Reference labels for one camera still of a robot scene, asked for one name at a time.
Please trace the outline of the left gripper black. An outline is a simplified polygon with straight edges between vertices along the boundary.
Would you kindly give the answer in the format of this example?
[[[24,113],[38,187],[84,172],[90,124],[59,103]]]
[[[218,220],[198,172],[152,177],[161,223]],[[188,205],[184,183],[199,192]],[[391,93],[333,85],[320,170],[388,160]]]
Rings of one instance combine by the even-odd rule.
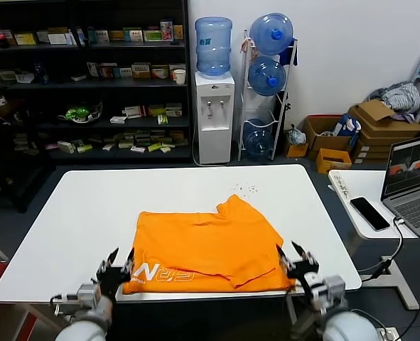
[[[126,258],[123,268],[119,266],[112,266],[117,257],[118,251],[119,248],[116,248],[112,253],[110,253],[107,260],[103,261],[102,270],[97,272],[97,281],[100,292],[112,302],[116,301],[118,288],[123,283],[130,281],[131,271],[134,264],[134,248],[132,248]]]

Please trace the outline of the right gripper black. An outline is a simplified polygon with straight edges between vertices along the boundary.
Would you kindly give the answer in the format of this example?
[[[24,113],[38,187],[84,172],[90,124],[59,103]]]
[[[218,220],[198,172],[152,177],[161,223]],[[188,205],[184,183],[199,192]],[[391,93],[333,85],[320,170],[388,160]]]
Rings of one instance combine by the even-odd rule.
[[[291,243],[298,255],[301,257],[301,259],[307,262],[296,262],[291,265],[291,262],[286,257],[284,251],[277,244],[276,250],[278,251],[279,262],[281,264],[282,269],[284,270],[284,273],[287,274],[287,277],[289,279],[298,280],[301,286],[304,288],[308,285],[308,282],[305,278],[306,274],[318,273],[320,266],[309,251],[305,251],[302,246],[295,243],[294,241],[292,241]]]

